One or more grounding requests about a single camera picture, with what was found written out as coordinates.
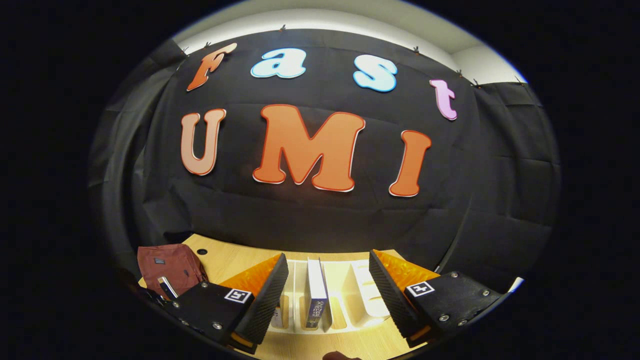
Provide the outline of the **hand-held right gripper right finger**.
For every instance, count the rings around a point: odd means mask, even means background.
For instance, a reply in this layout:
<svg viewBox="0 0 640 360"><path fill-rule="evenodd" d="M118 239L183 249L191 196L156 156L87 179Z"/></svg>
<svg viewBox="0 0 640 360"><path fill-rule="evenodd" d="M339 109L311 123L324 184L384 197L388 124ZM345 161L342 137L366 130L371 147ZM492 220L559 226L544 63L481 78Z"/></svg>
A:
<svg viewBox="0 0 640 360"><path fill-rule="evenodd" d="M369 272L410 348L457 335L503 298L462 272L440 275L377 249Z"/></svg>

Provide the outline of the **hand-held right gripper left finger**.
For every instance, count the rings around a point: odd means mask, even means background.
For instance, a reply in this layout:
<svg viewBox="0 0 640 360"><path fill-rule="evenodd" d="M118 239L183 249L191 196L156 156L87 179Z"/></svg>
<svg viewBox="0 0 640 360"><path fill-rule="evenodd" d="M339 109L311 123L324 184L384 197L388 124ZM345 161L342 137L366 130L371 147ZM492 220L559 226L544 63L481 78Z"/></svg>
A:
<svg viewBox="0 0 640 360"><path fill-rule="evenodd" d="M203 280L162 309L218 346L254 354L265 339L288 274L287 258L279 253L222 284Z"/></svg>

